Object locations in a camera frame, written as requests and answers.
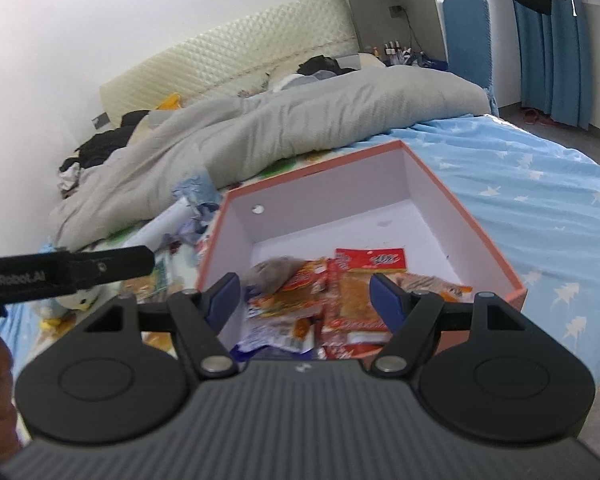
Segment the red snack wrapper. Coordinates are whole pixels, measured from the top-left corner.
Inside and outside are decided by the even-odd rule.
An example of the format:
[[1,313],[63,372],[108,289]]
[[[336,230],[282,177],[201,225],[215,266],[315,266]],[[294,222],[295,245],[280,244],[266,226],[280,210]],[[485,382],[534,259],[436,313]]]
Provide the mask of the red snack wrapper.
[[403,249],[336,249],[329,264],[330,297],[323,331],[386,331],[386,325],[371,305],[369,281],[375,272],[391,279],[392,274],[405,272],[406,266]]
[[356,345],[323,346],[318,350],[318,358],[327,360],[373,358],[381,351],[381,349],[382,345],[364,343]]

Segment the wall outlet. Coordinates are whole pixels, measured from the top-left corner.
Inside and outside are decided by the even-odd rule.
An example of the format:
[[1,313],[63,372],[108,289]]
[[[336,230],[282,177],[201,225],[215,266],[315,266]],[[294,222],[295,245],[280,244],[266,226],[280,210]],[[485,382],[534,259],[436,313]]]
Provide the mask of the wall outlet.
[[404,7],[401,5],[389,6],[389,14],[392,18],[400,18],[404,12]]

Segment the cardboard box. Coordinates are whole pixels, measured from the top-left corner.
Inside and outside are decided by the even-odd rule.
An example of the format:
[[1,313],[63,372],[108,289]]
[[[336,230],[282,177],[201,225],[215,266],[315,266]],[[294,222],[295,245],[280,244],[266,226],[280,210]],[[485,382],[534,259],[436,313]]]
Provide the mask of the cardboard box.
[[[315,259],[336,248],[402,247],[408,267],[489,290],[521,310],[526,289],[493,241],[401,140],[230,191],[216,219],[198,288],[272,256]],[[242,313],[220,335],[238,340]],[[446,333],[441,348],[466,338]]]

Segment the pillow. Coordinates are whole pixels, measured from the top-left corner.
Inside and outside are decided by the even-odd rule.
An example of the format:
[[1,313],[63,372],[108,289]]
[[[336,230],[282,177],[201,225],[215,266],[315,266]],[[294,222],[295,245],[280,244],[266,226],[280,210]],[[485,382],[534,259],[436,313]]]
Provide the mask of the pillow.
[[227,81],[215,88],[207,90],[203,94],[187,97],[186,99],[183,99],[181,106],[182,108],[186,108],[197,100],[206,97],[251,97],[264,92],[267,89],[268,81],[269,74],[266,70],[254,70],[254,72],[238,76],[235,79],[231,79],[231,81]]
[[[283,79],[295,74],[299,66],[308,59],[312,58],[313,56],[319,56],[321,54],[321,49],[322,48],[320,47],[318,49],[305,52],[304,54],[293,56],[292,58],[277,65],[269,75],[269,90],[280,88],[280,82]],[[336,60],[338,61],[340,68],[353,68],[355,70],[361,70],[369,66],[379,66],[382,68],[386,67],[382,61],[372,54],[352,54],[351,56],[340,56],[339,58],[336,58]]]

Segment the blue chair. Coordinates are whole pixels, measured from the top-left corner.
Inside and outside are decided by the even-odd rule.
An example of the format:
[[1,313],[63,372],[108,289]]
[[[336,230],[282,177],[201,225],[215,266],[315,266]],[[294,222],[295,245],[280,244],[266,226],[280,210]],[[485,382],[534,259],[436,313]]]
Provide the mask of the blue chair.
[[497,117],[487,0],[445,0],[442,11],[449,72],[484,88],[489,97],[491,113]]

